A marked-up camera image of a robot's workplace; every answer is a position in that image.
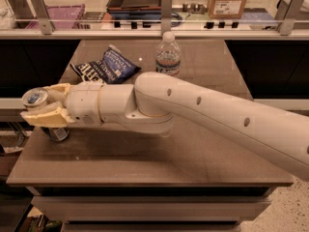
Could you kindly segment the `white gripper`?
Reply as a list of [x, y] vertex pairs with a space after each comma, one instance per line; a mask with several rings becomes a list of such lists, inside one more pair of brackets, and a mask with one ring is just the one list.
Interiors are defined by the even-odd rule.
[[45, 86], [50, 104], [28, 111], [21, 117], [31, 126], [64, 128], [70, 118], [80, 127], [101, 126], [98, 110], [98, 94], [103, 86], [100, 82], [81, 82], [77, 85], [58, 83]]

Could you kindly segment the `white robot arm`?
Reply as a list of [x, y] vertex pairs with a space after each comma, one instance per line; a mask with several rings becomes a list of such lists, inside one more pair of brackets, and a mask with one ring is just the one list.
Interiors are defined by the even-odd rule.
[[43, 128], [119, 124], [159, 134], [175, 115], [229, 138], [306, 181], [309, 178], [309, 118], [198, 86], [159, 72], [144, 72], [132, 84], [84, 81], [27, 91], [22, 118]]

